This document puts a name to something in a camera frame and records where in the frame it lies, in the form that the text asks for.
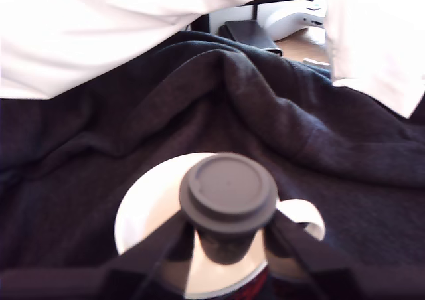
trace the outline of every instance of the cup handle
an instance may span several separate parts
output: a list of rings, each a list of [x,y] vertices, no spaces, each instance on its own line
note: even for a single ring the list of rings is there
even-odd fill
[[[308,223],[304,230],[317,240],[324,239],[325,222],[320,211],[312,203],[303,199],[289,199],[278,202],[276,208],[293,222]]]

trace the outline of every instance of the cup lid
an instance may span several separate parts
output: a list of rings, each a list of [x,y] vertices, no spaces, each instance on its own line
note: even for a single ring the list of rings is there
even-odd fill
[[[198,229],[215,234],[246,234],[273,216],[278,189],[259,163],[239,154],[203,159],[183,177],[182,211]]]

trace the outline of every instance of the wooden floor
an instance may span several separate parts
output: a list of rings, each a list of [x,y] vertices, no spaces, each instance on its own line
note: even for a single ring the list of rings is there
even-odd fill
[[[302,62],[304,58],[329,62],[325,49],[325,29],[310,27],[300,30],[276,43],[284,57]]]

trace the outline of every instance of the white object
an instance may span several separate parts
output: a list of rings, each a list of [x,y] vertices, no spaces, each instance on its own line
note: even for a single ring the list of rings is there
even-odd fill
[[[410,117],[425,91],[423,0],[327,0],[327,8],[334,85]]]
[[[165,161],[140,177],[124,196],[115,221],[114,236],[119,254],[136,245],[180,210],[179,187],[188,169],[214,153],[193,153]],[[325,224],[319,211],[305,200],[285,200],[277,208],[294,222],[307,222],[306,231],[319,240]],[[193,260],[185,297],[206,299],[239,289],[266,267],[262,231],[238,263],[219,265],[204,254],[195,233]]]
[[[249,1],[0,0],[0,98],[53,98]]]
[[[326,7],[318,10],[309,10],[308,7],[308,1],[305,0],[278,9],[266,19],[264,30],[272,40],[277,41],[309,26],[323,28]]]

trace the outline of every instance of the black case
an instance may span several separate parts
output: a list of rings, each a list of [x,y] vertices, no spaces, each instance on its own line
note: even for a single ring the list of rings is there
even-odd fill
[[[255,46],[282,56],[282,50],[255,20],[227,21],[218,29],[218,35],[236,42]]]

